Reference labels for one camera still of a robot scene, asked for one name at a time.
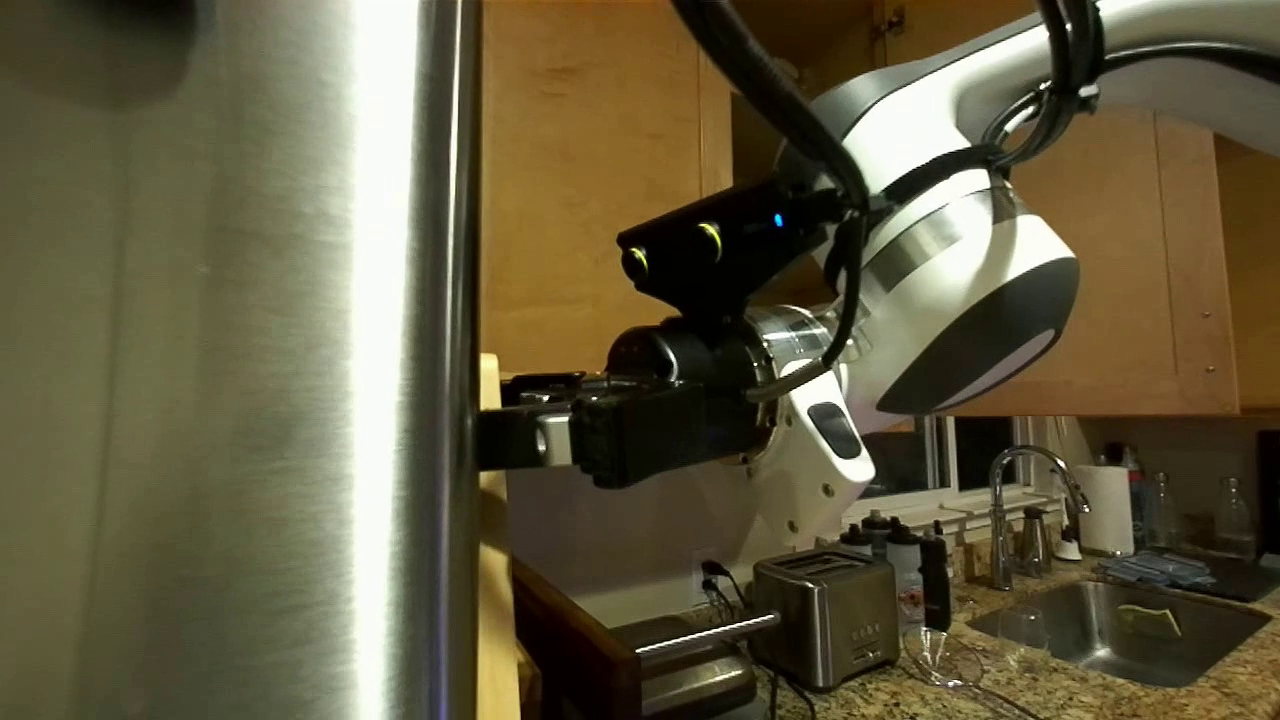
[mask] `paper towel roll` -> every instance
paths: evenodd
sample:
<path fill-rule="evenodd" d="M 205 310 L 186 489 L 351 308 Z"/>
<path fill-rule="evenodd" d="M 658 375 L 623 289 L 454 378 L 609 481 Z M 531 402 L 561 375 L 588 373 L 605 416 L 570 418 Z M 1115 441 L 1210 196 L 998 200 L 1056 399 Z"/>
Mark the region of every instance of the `paper towel roll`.
<path fill-rule="evenodd" d="M 1127 462 L 1076 462 L 1070 481 L 1089 496 L 1089 511 L 1081 514 L 1081 549 L 1127 555 L 1133 553 Z"/>

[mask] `kitchen sink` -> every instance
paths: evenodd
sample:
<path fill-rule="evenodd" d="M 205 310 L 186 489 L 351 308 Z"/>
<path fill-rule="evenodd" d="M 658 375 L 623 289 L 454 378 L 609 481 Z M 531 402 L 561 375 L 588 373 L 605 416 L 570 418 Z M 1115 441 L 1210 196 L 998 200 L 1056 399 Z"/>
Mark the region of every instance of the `kitchen sink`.
<path fill-rule="evenodd" d="M 1196 682 L 1265 625 L 1242 602 L 1104 581 L 1018 595 L 971 618 L 988 636 L 1153 686 Z"/>

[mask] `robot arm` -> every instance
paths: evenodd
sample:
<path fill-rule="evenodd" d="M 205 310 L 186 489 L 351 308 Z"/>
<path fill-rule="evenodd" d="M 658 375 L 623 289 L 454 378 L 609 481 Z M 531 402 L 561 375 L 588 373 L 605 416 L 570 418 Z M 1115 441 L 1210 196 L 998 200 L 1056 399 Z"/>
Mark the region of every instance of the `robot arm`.
<path fill-rule="evenodd" d="M 713 49 L 724 37 L 694 28 L 713 0 L 677 8 L 731 75 L 731 57 Z M 1157 106 L 1280 156 L 1275 0 L 1099 0 L 1097 19 L 1097 106 Z M 513 397 L 504 416 L 486 416 L 486 441 L 478 427 L 478 462 L 574 462 L 623 489 L 765 448 L 821 455 L 851 483 L 870 481 L 858 427 L 1003 384 L 1070 315 L 1076 257 L 998 173 L 918 173 L 1003 130 L 1053 75 L 1049 28 L 1028 14 L 856 75 L 810 99 L 810 114 L 765 106 L 800 126 L 772 182 L 726 187 L 620 234 L 636 289 L 680 319 L 623 332 L 595 378 Z M 842 149 L 836 156 L 856 162 L 856 181 L 847 162 L 816 162 L 821 137 Z M 851 337 L 838 332 L 838 308 L 753 302 L 795 257 L 833 257 L 838 228 L 851 228 L 838 200 L 858 193 L 875 215 L 858 280 L 842 289 L 856 301 Z"/>

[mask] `faucet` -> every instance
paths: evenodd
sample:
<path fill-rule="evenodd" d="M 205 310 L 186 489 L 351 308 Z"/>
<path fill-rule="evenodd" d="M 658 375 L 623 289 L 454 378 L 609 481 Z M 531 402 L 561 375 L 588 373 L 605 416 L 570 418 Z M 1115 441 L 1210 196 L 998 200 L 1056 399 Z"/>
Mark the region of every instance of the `faucet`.
<path fill-rule="evenodd" d="M 1082 489 L 1070 481 L 1070 468 L 1063 455 L 1038 448 L 1038 442 L 1012 442 L 992 459 L 992 583 L 1008 587 L 1012 583 L 1012 532 L 1003 519 L 1003 468 L 1018 455 L 1038 455 L 1049 459 L 1053 474 L 1069 489 L 1069 532 L 1081 535 L 1081 511 L 1089 511 Z"/>

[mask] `stainless steel refrigerator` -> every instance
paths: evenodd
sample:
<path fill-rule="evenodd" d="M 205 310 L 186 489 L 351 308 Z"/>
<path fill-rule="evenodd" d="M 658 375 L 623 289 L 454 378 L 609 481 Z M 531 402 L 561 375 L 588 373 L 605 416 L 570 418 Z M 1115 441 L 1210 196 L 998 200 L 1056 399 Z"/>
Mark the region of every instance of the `stainless steel refrigerator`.
<path fill-rule="evenodd" d="M 471 715 L 476 3 L 0 0 L 0 715 Z"/>

